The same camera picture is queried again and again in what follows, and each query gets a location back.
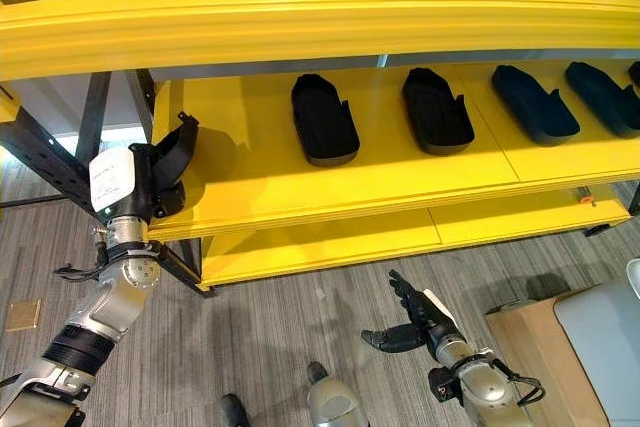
shelf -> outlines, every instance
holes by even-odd
[[[200,287],[544,234],[629,218],[606,186],[223,234],[209,239]]]
[[[560,75],[561,64],[543,64]],[[183,176],[187,206],[154,222],[154,238],[285,227],[640,177],[640,139],[618,141],[593,120],[581,122],[583,132],[567,145],[541,148],[524,134],[513,134],[518,143],[501,148],[495,139],[502,139],[503,126],[492,125],[490,131],[478,111],[482,109],[485,119],[489,114],[499,117],[500,102],[491,93],[465,88],[457,72],[468,66],[433,68],[455,94],[465,95],[476,132],[468,149],[436,157],[418,148],[400,93],[409,67],[323,72],[350,101],[362,143],[354,161],[331,169],[309,165],[299,145],[289,98],[296,74],[163,84],[154,140],[177,126],[181,110],[194,115],[201,128],[194,159]],[[579,102],[569,107],[581,121],[591,115]],[[613,148],[613,153],[594,157],[594,145]],[[535,152],[524,167],[510,160],[519,150]],[[571,156],[563,157],[565,151]],[[567,163],[566,172],[558,167],[550,176],[550,159],[556,156]],[[523,181],[525,168],[539,174]]]
[[[457,73],[476,101],[482,117],[504,150],[509,163],[522,182],[547,181],[561,177],[598,177],[606,172],[638,171],[640,139],[629,141],[609,133],[566,81],[567,61],[531,61],[512,65],[533,75],[547,92],[560,89],[560,96],[571,110],[580,133],[560,147],[532,143],[493,89],[491,78],[495,64],[461,65]],[[627,69],[632,61],[589,60],[607,72],[618,85],[631,84]]]
[[[0,80],[426,51],[638,48],[640,0],[42,0],[0,5]]]

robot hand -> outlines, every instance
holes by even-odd
[[[416,290],[395,270],[389,275],[389,284],[400,297],[400,305],[406,309],[411,323],[385,331],[363,330],[363,340],[390,353],[426,346],[436,362],[442,364],[429,372],[431,392],[440,402],[457,398],[475,424],[533,425],[521,407],[542,399],[544,389],[540,382],[512,372],[488,349],[478,352],[471,349],[433,292]],[[511,382],[524,382],[534,389],[518,401]]]
[[[385,331],[363,330],[361,335],[365,342],[377,350],[388,353],[407,352],[426,345],[431,356],[438,360],[436,349],[445,338],[465,340],[448,311],[445,313],[441,310],[446,311],[446,308],[435,296],[434,302],[425,293],[416,290],[395,270],[389,272],[389,276],[389,284],[400,297],[400,305],[407,311],[411,323]]]

silver robot arm segment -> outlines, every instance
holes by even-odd
[[[46,352],[3,389],[0,427],[82,424],[77,403],[91,391],[96,373],[144,309],[160,276],[157,254],[144,248],[144,221],[114,219],[107,224],[107,237],[126,237],[128,245],[143,248],[124,251],[103,270],[95,291],[82,300]],[[107,243],[109,248],[118,245]]]
[[[106,225],[96,229],[98,267],[57,273],[98,284],[65,322],[45,353],[16,379],[0,383],[0,427],[79,427],[78,403],[91,391],[109,354],[144,309],[160,276],[166,247],[148,239],[153,217],[185,203],[180,176],[193,157],[198,121],[182,124],[157,145],[110,149],[89,165],[91,202]]]

robotic arm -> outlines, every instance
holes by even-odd
[[[389,283],[411,322],[386,331],[363,330],[363,340],[389,353],[426,345],[434,360],[443,366],[429,373],[432,393],[440,402],[457,398],[476,425],[533,426],[521,407],[542,399],[544,389],[540,382],[515,374],[488,349],[475,352],[433,292],[417,291],[395,270],[390,276]],[[534,389],[517,400],[512,382],[527,383]]]
[[[0,427],[82,425],[85,415],[78,402],[89,395],[100,367],[138,318],[160,277],[166,248],[149,240],[148,224],[184,206],[179,179],[193,156],[198,122],[183,113],[179,118],[182,125],[157,146],[111,149],[91,162],[92,203],[106,225],[95,232],[97,268],[65,267],[58,273],[71,281],[94,278],[98,284],[44,354],[5,382]]]

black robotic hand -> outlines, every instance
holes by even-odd
[[[361,336],[366,343],[389,353],[407,352],[426,345],[435,359],[436,347],[445,337],[465,340],[455,322],[424,293],[416,290],[395,270],[389,272],[389,276],[389,284],[400,297],[400,305],[407,311],[411,323],[385,331],[363,330]]]

